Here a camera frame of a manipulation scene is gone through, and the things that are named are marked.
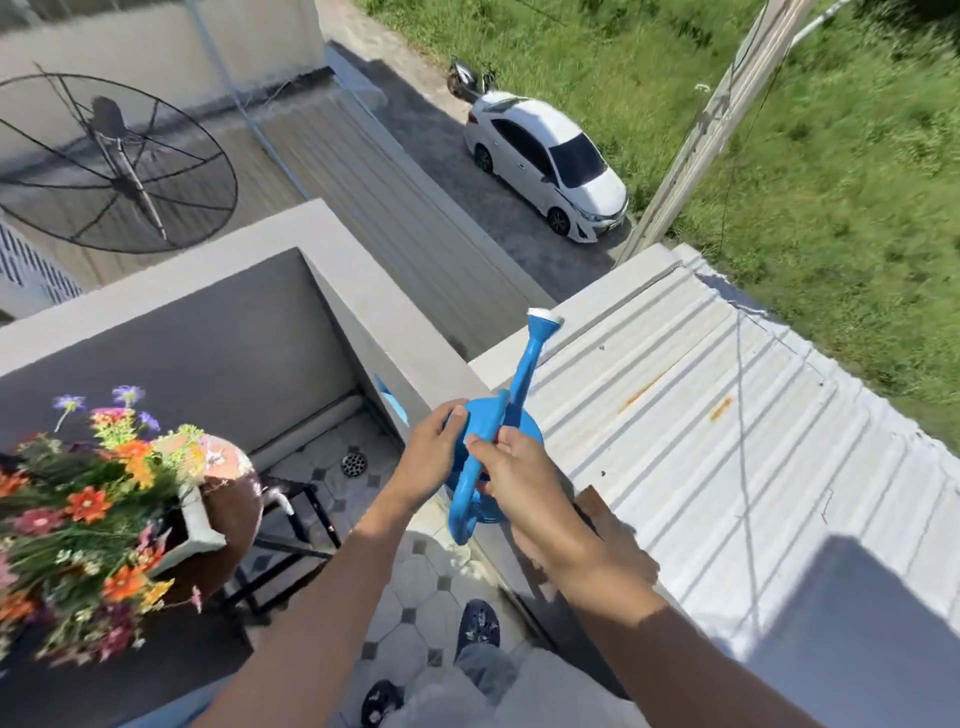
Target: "hand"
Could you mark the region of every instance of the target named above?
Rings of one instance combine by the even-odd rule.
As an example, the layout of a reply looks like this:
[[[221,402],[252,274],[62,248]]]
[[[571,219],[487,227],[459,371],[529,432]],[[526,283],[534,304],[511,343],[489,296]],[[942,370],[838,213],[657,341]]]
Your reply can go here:
[[[510,519],[516,545],[548,574],[577,566],[603,549],[573,510],[556,466],[537,440],[500,427],[495,444],[469,435],[467,449],[490,475],[484,491]]]
[[[441,404],[410,435],[410,444],[384,491],[398,496],[411,514],[437,492],[450,474],[453,447],[467,424],[463,406],[466,403],[467,400],[453,400]]]

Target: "satellite dish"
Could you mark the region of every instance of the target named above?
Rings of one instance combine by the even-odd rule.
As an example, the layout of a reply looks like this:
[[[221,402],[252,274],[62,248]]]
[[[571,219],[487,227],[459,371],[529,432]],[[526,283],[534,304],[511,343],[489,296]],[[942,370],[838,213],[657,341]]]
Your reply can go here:
[[[237,205],[227,154],[188,114],[71,73],[0,83],[0,208],[67,242],[170,253],[208,240]]]

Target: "yellow flower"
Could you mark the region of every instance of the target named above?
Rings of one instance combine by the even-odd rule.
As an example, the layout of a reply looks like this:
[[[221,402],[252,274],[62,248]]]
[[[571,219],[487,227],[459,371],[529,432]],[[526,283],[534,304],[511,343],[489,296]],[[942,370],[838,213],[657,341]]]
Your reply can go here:
[[[147,590],[147,593],[143,595],[142,606],[144,609],[150,609],[154,606],[160,598],[167,593],[167,591],[174,585],[174,580],[170,581],[158,581]]]

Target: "grass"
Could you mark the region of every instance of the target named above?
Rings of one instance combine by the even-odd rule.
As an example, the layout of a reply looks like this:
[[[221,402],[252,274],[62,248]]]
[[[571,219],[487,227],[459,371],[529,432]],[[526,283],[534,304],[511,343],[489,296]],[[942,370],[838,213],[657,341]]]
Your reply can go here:
[[[367,0],[366,8],[438,60],[491,63],[502,87],[579,120],[640,211],[707,99],[696,84],[717,83],[761,6]],[[960,452],[957,35],[938,34],[925,17],[897,15],[894,28],[890,17],[847,8],[795,49],[674,232]]]

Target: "floor drain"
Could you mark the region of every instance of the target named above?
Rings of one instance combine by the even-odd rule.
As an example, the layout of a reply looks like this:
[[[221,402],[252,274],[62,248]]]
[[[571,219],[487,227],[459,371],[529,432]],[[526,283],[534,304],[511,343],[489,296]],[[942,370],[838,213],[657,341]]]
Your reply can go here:
[[[348,452],[340,461],[340,470],[347,477],[360,477],[367,471],[367,456],[363,452]]]

